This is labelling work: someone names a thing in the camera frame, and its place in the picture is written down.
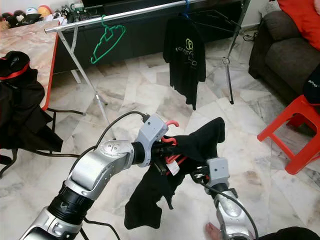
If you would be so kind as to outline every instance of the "white wall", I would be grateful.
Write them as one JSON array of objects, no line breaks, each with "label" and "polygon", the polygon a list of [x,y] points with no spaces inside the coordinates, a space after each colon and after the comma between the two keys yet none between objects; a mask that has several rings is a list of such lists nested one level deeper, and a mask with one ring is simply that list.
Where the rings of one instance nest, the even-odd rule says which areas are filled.
[{"label": "white wall", "polygon": [[[39,5],[48,5],[52,11],[61,8],[71,0],[0,0],[0,13],[14,12],[15,10],[23,10],[26,8],[37,8]],[[245,15],[243,26],[255,25],[260,22],[259,9],[266,4],[268,0],[251,0],[247,13]]]},{"label": "white wall", "polygon": [[259,13],[259,9],[265,5],[269,0],[251,0],[249,8],[244,17],[242,26],[251,26],[260,23],[261,14]]}]

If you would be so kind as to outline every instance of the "gray sofa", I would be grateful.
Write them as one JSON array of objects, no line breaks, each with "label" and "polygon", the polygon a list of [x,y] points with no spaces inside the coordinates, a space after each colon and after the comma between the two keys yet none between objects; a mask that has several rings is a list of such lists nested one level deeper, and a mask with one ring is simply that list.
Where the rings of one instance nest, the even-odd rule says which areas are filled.
[{"label": "gray sofa", "polygon": [[249,62],[254,78],[262,78],[290,103],[303,94],[303,85],[318,64],[320,51],[301,36],[285,12],[264,16]]}]

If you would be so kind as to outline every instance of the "black cabinet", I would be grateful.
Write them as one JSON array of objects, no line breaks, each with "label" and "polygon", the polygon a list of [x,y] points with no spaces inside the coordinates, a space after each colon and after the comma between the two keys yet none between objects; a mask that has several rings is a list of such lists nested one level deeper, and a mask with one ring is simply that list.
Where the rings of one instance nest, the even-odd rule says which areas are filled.
[{"label": "black cabinet", "polygon": [[[228,18],[237,22],[242,12],[241,0],[224,0],[228,2],[221,5],[210,5],[210,1],[204,1],[193,4],[190,9],[189,17],[202,24],[197,24],[198,30],[205,42],[210,42],[218,39],[230,38],[236,26],[230,24],[214,10],[218,10]],[[118,8],[113,10],[110,6],[108,9],[111,12],[119,11]],[[116,47],[111,50],[98,64],[111,63],[113,61],[121,61],[129,58],[135,58],[148,54],[154,54],[163,51],[164,39],[166,33],[166,25],[168,19],[176,16],[179,12],[183,12],[184,7],[168,8],[157,12],[150,12],[144,15],[137,15],[124,19],[117,19],[109,22],[110,27],[116,25],[123,25],[126,27],[126,33],[118,42]],[[75,48],[75,55],[79,60],[81,66],[86,68],[91,65],[90,59],[93,55],[96,45],[99,43],[100,38],[105,32],[105,28],[100,24],[87,25],[79,28],[77,44]],[[63,32],[67,42],[72,44],[73,30]],[[97,56],[104,53],[110,45],[102,44]],[[68,54],[65,46],[59,39],[56,51],[54,73],[70,71],[76,69],[72,58]]]}]

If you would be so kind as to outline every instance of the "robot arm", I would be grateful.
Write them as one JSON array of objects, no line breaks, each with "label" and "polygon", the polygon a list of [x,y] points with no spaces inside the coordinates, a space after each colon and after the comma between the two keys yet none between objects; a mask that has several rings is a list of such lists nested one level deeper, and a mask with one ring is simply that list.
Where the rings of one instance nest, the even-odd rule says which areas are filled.
[{"label": "robot arm", "polygon": [[[21,240],[73,240],[82,228],[82,222],[94,201],[98,199],[111,177],[131,165],[146,167],[150,164],[152,146],[168,131],[168,126],[152,115],[139,131],[136,142],[112,140],[102,142],[97,149],[85,154],[74,166],[51,204],[20,238]],[[206,167],[195,171],[193,179],[202,181],[209,175],[208,186],[233,198],[235,191],[228,189],[229,172],[225,158],[207,160]],[[214,199],[217,217],[224,240],[253,240],[245,227],[245,213],[235,203],[208,192]]]}]

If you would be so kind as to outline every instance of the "clothes drying rack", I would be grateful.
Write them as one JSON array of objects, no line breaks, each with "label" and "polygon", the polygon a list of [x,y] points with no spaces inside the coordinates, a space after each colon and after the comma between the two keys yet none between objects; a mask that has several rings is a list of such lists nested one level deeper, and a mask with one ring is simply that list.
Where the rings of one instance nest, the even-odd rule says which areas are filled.
[{"label": "clothes drying rack", "polygon": [[[200,3],[200,2],[206,2],[206,1],[211,1],[213,2],[213,0],[189,0],[189,4],[195,4],[195,3]],[[215,0],[215,2],[218,4],[221,2],[221,0]],[[234,104],[234,98],[233,98],[233,92],[232,92],[232,85],[231,85],[231,77],[230,77],[230,69],[229,69],[229,65],[230,65],[230,55],[232,53],[232,50],[235,46],[236,43],[236,39],[239,35],[239,32],[241,30],[241,24],[245,18],[245,14],[247,12],[248,6],[249,6],[250,0],[241,0],[241,15],[240,18],[237,22],[237,24],[235,25],[235,31],[232,37],[232,41],[231,41],[231,45],[228,49],[228,53],[225,57],[222,58],[222,62],[224,64],[225,67],[225,74],[226,74],[226,81],[227,81],[227,86],[228,86],[228,90],[229,90],[229,101],[231,104]],[[127,18],[127,17],[132,17],[132,16],[137,16],[137,15],[143,15],[143,14],[147,14],[147,13],[151,13],[151,12],[155,12],[155,11],[159,11],[159,10],[163,10],[163,9],[168,9],[168,8],[173,8],[173,7],[178,7],[178,6],[184,6],[186,5],[186,1],[185,0],[180,0],[180,1],[175,1],[175,2],[171,2],[171,3],[166,3],[166,4],[161,4],[161,5],[156,5],[156,6],[151,6],[151,7],[146,7],[146,8],[141,8],[141,9],[137,9],[137,10],[131,10],[131,11],[126,11],[126,12],[121,12],[121,13],[117,13],[117,14],[112,14],[112,15],[108,15],[108,16],[104,16],[104,17],[97,17],[97,18],[93,18],[93,19],[88,19],[88,20],[84,20],[84,21],[78,21],[78,22],[74,22],[74,23],[69,23],[66,25],[60,25],[54,28],[46,28],[44,31],[46,33],[54,33],[56,32],[58,34],[58,36],[60,37],[62,43],[64,44],[66,50],[68,51],[68,53],[70,54],[72,60],[74,61],[75,65],[77,66],[78,70],[80,71],[81,75],[83,76],[84,80],[86,81],[86,83],[90,86],[90,88],[92,89],[92,91],[94,92],[95,98],[97,100],[98,106],[102,112],[103,118],[106,120],[107,124],[109,125],[110,122],[108,120],[108,117],[106,115],[105,109],[104,109],[104,105],[107,104],[107,101],[105,99],[103,99],[99,94],[97,89],[95,88],[95,86],[92,84],[92,82],[90,81],[90,79],[88,78],[86,72],[84,71],[84,69],[82,68],[80,62],[78,61],[76,55],[75,55],[75,47],[77,44],[77,37],[78,37],[78,29],[79,27],[83,27],[83,26],[87,26],[87,25],[91,25],[91,24],[97,24],[97,23],[101,23],[103,22],[107,22],[107,21],[111,21],[111,20],[116,20],[116,19],[123,19],[123,18]],[[72,44],[71,46],[68,44],[68,42],[66,41],[66,38],[63,34],[63,31],[68,30],[68,29],[73,29],[73,39],[72,39]],[[75,79],[77,80],[77,82],[79,81],[79,76],[77,74],[77,72],[75,70],[72,71],[72,74],[74,75]]]}]

